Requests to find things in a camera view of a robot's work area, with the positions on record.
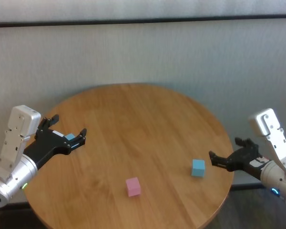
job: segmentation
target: wall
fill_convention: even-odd
[[[126,82],[194,98],[231,138],[256,140],[247,117],[267,107],[286,131],[286,19],[0,28],[0,149],[13,106],[45,113],[80,91]]]

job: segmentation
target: round wooden table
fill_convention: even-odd
[[[25,188],[42,222],[53,229],[203,228],[223,204],[233,173],[213,167],[209,150],[232,146],[219,121],[194,100],[147,84],[98,87],[71,97],[47,114],[52,128],[78,134],[86,145],[53,157]],[[205,160],[204,178],[192,177]],[[142,193],[127,196],[138,177]]]

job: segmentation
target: metal cylinder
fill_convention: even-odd
[[[270,190],[273,188],[277,190],[279,195],[286,201],[286,176],[275,161],[270,161],[263,168],[261,182]]]
[[[20,162],[13,170],[6,183],[0,180],[0,208],[5,206],[9,200],[35,175],[37,167],[26,155],[22,155]]]

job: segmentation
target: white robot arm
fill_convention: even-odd
[[[236,138],[235,142],[242,148],[233,152],[228,158],[217,156],[210,151],[213,166],[223,167],[228,171],[243,170],[270,189],[276,196],[286,202],[286,139],[284,130],[273,109],[263,110],[249,118],[249,122],[259,136],[267,141],[273,161],[261,156],[258,145],[250,139]]]
[[[85,144],[86,129],[73,139],[50,130],[59,116],[43,118],[27,106],[12,109],[0,154],[0,208],[37,174],[37,171],[55,154],[70,154]],[[26,142],[35,134],[35,141],[26,147]]]

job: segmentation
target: blue cube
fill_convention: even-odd
[[[74,139],[75,136],[74,136],[74,134],[68,134],[68,135],[65,135],[65,138],[67,138],[70,141],[70,140]],[[78,145],[79,145],[79,143],[76,144],[76,145],[71,146],[71,148],[74,148],[74,147],[76,147]]]
[[[192,166],[192,176],[194,177],[204,177],[204,160],[193,160]]]

